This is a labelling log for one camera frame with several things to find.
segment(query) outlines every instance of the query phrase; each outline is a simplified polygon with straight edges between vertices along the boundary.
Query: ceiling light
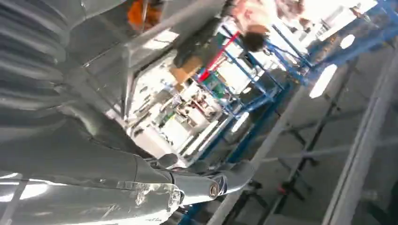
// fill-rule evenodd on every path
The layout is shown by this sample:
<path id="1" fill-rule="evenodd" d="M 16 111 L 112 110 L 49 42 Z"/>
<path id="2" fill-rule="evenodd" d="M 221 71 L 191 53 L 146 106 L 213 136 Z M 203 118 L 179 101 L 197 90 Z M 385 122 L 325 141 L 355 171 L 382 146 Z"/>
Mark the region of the ceiling light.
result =
<path id="1" fill-rule="evenodd" d="M 354 40 L 355 40 L 355 36 L 352 34 L 349 34 L 340 42 L 340 47 L 342 49 L 346 49 L 352 45 Z"/>
<path id="2" fill-rule="evenodd" d="M 324 69 L 310 93 L 310 98 L 316 98 L 322 95 L 336 70 L 337 66 L 335 64 L 329 65 Z"/>

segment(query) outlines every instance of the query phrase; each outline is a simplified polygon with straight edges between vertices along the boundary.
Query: person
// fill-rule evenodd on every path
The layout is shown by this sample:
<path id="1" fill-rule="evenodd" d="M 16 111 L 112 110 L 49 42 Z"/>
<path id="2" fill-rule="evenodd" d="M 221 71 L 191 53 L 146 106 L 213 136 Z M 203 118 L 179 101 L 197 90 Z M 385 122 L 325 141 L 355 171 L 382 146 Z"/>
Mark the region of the person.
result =
<path id="1" fill-rule="evenodd" d="M 303 12 L 303 0 L 237 0 L 231 14 L 243 35 L 243 45 L 257 52 L 262 49 L 276 19 L 300 19 Z M 309 22 L 300 21 L 303 25 Z"/>

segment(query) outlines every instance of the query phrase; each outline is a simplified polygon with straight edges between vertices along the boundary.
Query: chrome surface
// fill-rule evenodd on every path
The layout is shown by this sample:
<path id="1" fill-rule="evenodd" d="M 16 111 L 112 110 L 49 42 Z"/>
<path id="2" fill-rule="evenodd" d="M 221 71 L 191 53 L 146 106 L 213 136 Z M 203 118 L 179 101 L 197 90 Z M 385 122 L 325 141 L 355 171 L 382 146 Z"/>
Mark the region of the chrome surface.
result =
<path id="1" fill-rule="evenodd" d="M 66 177 L 52 177 L 53 182 L 1 174 L 2 224 L 160 224 L 180 203 L 180 191 L 172 184 L 98 179 L 71 185 L 66 183 L 74 179 Z"/>

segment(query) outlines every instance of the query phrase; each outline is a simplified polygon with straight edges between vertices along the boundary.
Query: orange object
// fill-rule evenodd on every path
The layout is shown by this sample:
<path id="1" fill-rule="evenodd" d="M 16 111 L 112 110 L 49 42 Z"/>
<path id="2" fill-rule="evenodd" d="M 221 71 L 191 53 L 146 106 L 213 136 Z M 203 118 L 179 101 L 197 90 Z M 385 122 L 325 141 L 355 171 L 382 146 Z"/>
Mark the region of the orange object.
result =
<path id="1" fill-rule="evenodd" d="M 137 30 L 140 30 L 140 28 L 143 25 L 142 21 L 142 15 L 143 15 L 143 9 L 144 9 L 144 0 L 137 0 L 133 2 L 127 17 L 129 19 L 129 22 L 135 26 Z M 151 4 L 148 4 L 148 7 L 146 9 L 146 18 L 145 18 L 145 25 L 144 29 L 149 29 L 153 26 L 155 26 L 160 19 L 161 16 L 161 11 L 152 7 Z"/>

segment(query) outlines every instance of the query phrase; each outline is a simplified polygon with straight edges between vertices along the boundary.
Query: blue metal rack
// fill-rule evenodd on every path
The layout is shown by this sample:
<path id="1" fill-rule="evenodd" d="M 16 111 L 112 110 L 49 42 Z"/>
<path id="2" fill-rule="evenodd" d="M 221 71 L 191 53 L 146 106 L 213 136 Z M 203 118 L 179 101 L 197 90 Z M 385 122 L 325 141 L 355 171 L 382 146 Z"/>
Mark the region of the blue metal rack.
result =
<path id="1" fill-rule="evenodd" d="M 282 32 L 274 27 L 276 32 L 284 39 L 284 41 L 293 49 L 296 55 L 279 48 L 278 46 L 270 43 L 269 41 L 265 42 L 265 47 L 274 54 L 281 64 L 286 68 L 286 70 L 290 73 L 290 75 L 300 81 L 301 84 L 307 85 L 313 81 L 316 81 L 319 78 L 319 75 L 322 71 L 329 65 L 335 64 L 337 66 L 345 64 L 347 61 L 354 59 L 359 54 L 371 51 L 375 47 L 378 47 L 383 44 L 383 42 L 388 41 L 389 39 L 398 35 L 398 14 L 394 10 L 396 8 L 396 0 L 378 0 L 378 4 L 370 9 L 366 14 L 369 16 L 371 20 L 376 20 L 380 17 L 387 17 L 388 22 L 383 24 L 382 27 L 378 26 L 377 29 L 370 30 L 367 34 L 356 35 L 354 42 L 346 49 L 340 49 L 335 51 L 333 54 L 325 57 L 323 60 L 316 62 L 314 61 L 314 57 L 323 51 L 323 44 L 320 43 L 319 46 L 315 46 L 309 53 L 304 55 L 282 34 Z M 361 25 L 367 23 L 364 19 L 358 18 L 353 22 L 345 26 L 343 29 L 336 33 L 337 36 L 345 37 L 349 34 L 352 34 L 353 30 L 358 28 Z M 238 45 L 242 46 L 240 41 L 237 39 L 235 41 Z M 289 60 L 284 56 L 288 54 L 293 56 L 295 59 L 299 60 L 298 65 L 292 65 Z M 253 61 L 257 66 L 259 66 L 265 74 L 269 75 L 269 73 L 262 67 L 262 65 L 255 59 L 255 57 L 248 53 L 249 58 Z M 238 147 L 233 151 L 231 156 L 227 159 L 228 162 L 235 163 L 239 161 L 239 158 L 243 154 L 244 150 L 247 148 L 251 139 L 258 133 L 260 127 L 269 118 L 270 114 L 277 108 L 278 104 L 283 100 L 285 94 L 289 91 L 290 85 L 286 84 L 282 86 L 278 83 L 272 76 L 269 77 L 275 81 L 276 88 L 278 88 L 279 92 L 269 98 L 269 92 L 265 90 L 264 97 L 269 98 L 268 101 L 261 102 L 258 100 L 258 104 L 262 105 L 267 102 L 272 102 L 272 104 L 268 107 L 268 109 L 264 112 L 261 119 L 258 121 L 258 124 L 254 125 L 247 136 L 239 143 Z M 250 103 L 245 106 L 243 112 L 250 111 L 252 109 L 250 107 Z M 217 145 L 217 143 L 222 139 L 223 135 L 232 127 L 234 120 L 232 120 L 226 128 L 221 131 L 218 136 L 214 139 L 214 141 L 209 145 L 207 149 L 204 150 L 202 157 L 200 159 L 204 159 L 208 154 L 212 151 L 212 149 Z M 200 210 L 202 204 L 193 205 L 188 213 L 184 215 L 183 219 L 179 223 L 179 225 L 188 225 L 191 222 L 191 218 L 195 216 L 195 214 Z"/>
<path id="2" fill-rule="evenodd" d="M 264 67 L 263 65 L 250 53 L 250 52 L 246 52 L 249 59 L 253 62 L 254 66 L 259 67 L 264 75 L 268 76 L 273 84 L 274 87 L 271 89 L 266 89 L 262 84 L 260 84 L 259 82 L 255 81 L 255 79 L 253 78 L 253 76 L 250 74 L 250 72 L 248 72 L 242 65 L 241 63 L 238 62 L 238 60 L 232 55 L 230 54 L 227 50 L 226 47 L 231 44 L 231 43 L 235 43 L 238 46 L 242 47 L 241 42 L 238 39 L 238 35 L 239 33 L 236 34 L 232 34 L 225 26 L 222 27 L 229 35 L 230 37 L 227 37 L 229 39 L 229 42 L 227 44 L 225 44 L 224 46 L 220 47 L 220 53 L 215 57 L 215 59 L 213 60 L 213 63 L 210 63 L 210 66 L 208 66 L 207 68 L 203 68 L 201 69 L 201 71 L 199 72 L 198 76 L 197 76 L 197 81 L 198 83 L 202 84 L 202 86 L 208 90 L 212 96 L 216 99 L 219 100 L 220 105 L 223 106 L 223 109 L 230 115 L 233 115 L 236 118 L 239 118 L 243 113 L 245 112 L 251 112 L 259 107 L 261 107 L 262 105 L 269 103 L 269 102 L 274 102 L 275 101 L 275 96 L 277 95 L 277 93 L 279 93 L 280 91 L 282 91 L 284 89 L 283 85 L 281 83 L 279 83 Z M 219 58 L 220 56 L 225 55 L 225 57 L 227 57 L 230 61 L 232 61 L 233 64 L 235 64 L 250 80 L 250 82 L 255 86 L 255 88 L 257 88 L 262 94 L 261 96 L 253 99 L 251 102 L 249 102 L 248 104 L 243 104 L 242 101 L 240 101 L 239 97 L 235 94 L 233 94 L 233 92 L 230 90 L 230 88 L 228 88 L 220 79 L 217 78 L 217 76 L 214 75 L 214 71 L 209 70 L 209 67 L 211 67 L 214 62 L 216 61 L 217 58 Z M 213 78 L 217 79 L 219 84 L 225 89 L 226 92 L 228 92 L 232 98 L 234 100 L 236 100 L 238 102 L 238 105 L 241 105 L 241 108 L 238 112 L 234 112 L 234 107 L 231 106 L 231 104 L 222 102 L 217 96 L 216 94 L 211 90 L 210 87 L 208 87 L 203 81 L 205 79 L 207 79 L 210 75 L 213 76 Z"/>

